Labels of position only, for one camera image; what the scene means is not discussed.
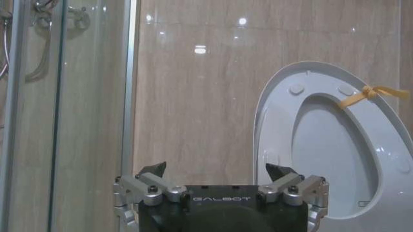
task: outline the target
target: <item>screw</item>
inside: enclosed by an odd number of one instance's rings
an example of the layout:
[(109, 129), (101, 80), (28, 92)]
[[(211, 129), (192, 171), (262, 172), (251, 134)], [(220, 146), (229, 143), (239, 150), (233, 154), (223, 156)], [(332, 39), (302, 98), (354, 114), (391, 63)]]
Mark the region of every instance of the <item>screw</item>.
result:
[(291, 186), (288, 187), (288, 192), (290, 192), (290, 193), (298, 193), (298, 187), (296, 187), (295, 185), (291, 185)]
[(156, 193), (157, 192), (157, 186), (156, 185), (151, 185), (148, 187), (148, 193)]

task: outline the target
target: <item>toilet seat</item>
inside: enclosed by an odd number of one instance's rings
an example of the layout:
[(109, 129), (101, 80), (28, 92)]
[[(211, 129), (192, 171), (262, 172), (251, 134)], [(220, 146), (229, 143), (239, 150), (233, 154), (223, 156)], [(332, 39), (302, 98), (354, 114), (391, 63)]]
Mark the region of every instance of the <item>toilet seat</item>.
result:
[[(294, 168), (292, 140), (296, 117), (304, 101), (316, 97), (339, 102), (359, 92), (364, 85), (344, 70), (320, 62), (299, 62), (279, 70), (263, 89), (255, 113), (252, 145), (255, 184), (270, 182), (264, 170), (267, 162)], [(409, 133), (380, 97), (358, 102), (340, 114), (348, 117), (354, 124), (351, 130), (356, 130), (364, 140), (362, 142), (371, 153), (378, 183), (370, 203), (348, 215), (323, 218), (319, 231), (409, 231), (413, 228), (413, 143)], [(328, 131), (328, 128), (315, 127), (311, 130), (310, 128), (311, 124), (303, 130), (307, 130), (314, 140), (318, 137), (327, 138), (328, 133), (339, 135), (336, 131)], [(315, 144), (308, 142), (303, 144), (304, 146), (311, 147)], [(336, 157), (339, 159), (346, 156), (339, 154)], [(334, 197), (331, 196), (334, 183), (328, 179), (334, 168), (331, 170), (330, 173), (320, 173), (330, 181), (330, 199)], [(318, 171), (311, 170), (311, 174), (319, 175)]]

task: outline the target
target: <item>yellow string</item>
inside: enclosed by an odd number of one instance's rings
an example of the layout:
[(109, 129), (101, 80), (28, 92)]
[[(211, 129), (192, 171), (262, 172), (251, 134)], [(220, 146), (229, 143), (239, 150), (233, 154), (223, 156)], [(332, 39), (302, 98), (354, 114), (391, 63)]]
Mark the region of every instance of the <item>yellow string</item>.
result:
[(354, 105), (356, 102), (359, 102), (364, 98), (371, 99), (376, 97), (378, 93), (388, 95), (388, 96), (394, 96), (402, 99), (407, 99), (410, 96), (410, 93), (406, 90), (397, 90), (397, 89), (391, 89), (384, 86), (375, 86), (375, 87), (364, 86), (362, 88), (362, 91), (354, 94), (352, 96), (347, 97), (344, 100), (342, 100), (338, 106), (340, 107), (340, 109), (343, 109), (347, 106)]

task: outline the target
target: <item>shower enclosure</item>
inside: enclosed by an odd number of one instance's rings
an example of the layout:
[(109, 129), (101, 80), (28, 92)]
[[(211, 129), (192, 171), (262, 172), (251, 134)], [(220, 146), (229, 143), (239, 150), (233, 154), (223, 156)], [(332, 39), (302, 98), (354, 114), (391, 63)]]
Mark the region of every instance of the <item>shower enclosure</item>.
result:
[(0, 231), (117, 231), (112, 180), (131, 172), (137, 1), (4, 0), (0, 7), (9, 55), (0, 60)]

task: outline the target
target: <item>white toilet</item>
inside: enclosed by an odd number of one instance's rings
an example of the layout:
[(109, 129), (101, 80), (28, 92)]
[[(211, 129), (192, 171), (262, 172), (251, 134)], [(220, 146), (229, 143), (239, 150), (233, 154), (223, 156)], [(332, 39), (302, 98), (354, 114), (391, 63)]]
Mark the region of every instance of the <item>white toilet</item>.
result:
[(299, 62), (274, 75), (254, 123), (254, 181), (264, 164), (288, 166), (330, 183), (319, 232), (413, 231), (413, 143), (380, 97), (340, 110), (366, 84), (340, 68)]

